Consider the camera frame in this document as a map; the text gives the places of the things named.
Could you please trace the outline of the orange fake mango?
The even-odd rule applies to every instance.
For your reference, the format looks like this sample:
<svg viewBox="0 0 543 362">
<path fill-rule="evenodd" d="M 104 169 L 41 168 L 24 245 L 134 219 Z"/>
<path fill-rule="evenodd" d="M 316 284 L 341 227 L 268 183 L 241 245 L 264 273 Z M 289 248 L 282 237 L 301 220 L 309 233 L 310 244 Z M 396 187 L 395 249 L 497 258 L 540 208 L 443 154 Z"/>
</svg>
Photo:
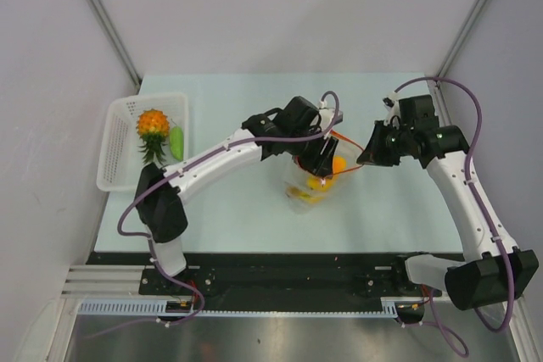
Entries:
<svg viewBox="0 0 543 362">
<path fill-rule="evenodd" d="M 335 156 L 333 158 L 333 174 L 340 174 L 347 169 L 347 160 L 341 156 Z"/>
</svg>

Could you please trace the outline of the green fake pepper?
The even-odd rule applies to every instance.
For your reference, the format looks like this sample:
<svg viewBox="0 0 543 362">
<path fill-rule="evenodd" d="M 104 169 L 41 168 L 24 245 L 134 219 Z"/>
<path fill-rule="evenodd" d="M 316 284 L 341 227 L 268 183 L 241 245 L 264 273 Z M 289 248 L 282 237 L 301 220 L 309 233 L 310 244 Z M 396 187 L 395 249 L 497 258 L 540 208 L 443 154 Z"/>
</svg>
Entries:
<svg viewBox="0 0 543 362">
<path fill-rule="evenodd" d="M 172 121 L 172 126 L 169 133 L 169 144 L 172 156 L 178 160 L 183 161 L 184 158 L 184 134 L 182 128 Z"/>
</svg>

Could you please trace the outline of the orange fake pineapple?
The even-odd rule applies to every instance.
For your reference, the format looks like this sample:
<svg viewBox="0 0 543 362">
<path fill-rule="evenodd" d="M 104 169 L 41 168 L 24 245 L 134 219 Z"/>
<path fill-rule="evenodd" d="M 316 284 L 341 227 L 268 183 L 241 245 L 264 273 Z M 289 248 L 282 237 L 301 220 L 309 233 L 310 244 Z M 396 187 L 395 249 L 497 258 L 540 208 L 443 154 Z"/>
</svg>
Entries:
<svg viewBox="0 0 543 362">
<path fill-rule="evenodd" d="M 140 139 L 139 152 L 143 162 L 150 164 L 165 162 L 164 146 L 170 133 L 167 116 L 158 109 L 143 111 L 137 120 L 137 134 Z"/>
</svg>

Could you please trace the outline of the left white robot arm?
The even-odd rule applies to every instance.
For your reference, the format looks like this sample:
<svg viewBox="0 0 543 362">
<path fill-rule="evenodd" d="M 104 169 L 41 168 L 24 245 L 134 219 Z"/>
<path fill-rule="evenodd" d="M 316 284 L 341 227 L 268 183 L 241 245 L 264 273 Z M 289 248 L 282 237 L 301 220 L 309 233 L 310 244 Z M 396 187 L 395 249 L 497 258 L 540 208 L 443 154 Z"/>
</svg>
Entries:
<svg viewBox="0 0 543 362">
<path fill-rule="evenodd" d="M 176 294 L 188 283 L 182 234 L 188 227 L 185 206 L 191 198 L 235 170 L 284 153 L 310 175 L 331 176 L 339 143 L 332 129 L 342 119 L 337 104 L 313 104 L 296 96 L 283 108 L 250 116 L 222 143 L 184 162 L 163 168 L 146 165 L 135 208 L 148 233 L 152 260 L 161 268 L 159 285 Z"/>
</svg>

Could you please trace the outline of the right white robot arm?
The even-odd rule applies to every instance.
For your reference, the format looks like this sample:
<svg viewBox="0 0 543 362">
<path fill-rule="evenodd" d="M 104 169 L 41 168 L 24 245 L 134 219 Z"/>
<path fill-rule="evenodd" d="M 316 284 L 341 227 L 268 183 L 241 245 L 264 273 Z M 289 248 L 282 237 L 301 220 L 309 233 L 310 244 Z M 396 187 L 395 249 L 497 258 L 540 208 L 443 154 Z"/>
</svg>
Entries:
<svg viewBox="0 0 543 362">
<path fill-rule="evenodd" d="M 461 261 L 429 253 L 401 256 L 392 287 L 413 294 L 422 284 L 446 292 L 459 310 L 517 299 L 539 267 L 531 249 L 521 249 L 478 187 L 469 145 L 455 125 L 442 126 L 429 95 L 384 99 L 385 120 L 377 120 L 361 165 L 392 167 L 412 157 L 427 171 L 451 213 L 462 243 Z"/>
</svg>

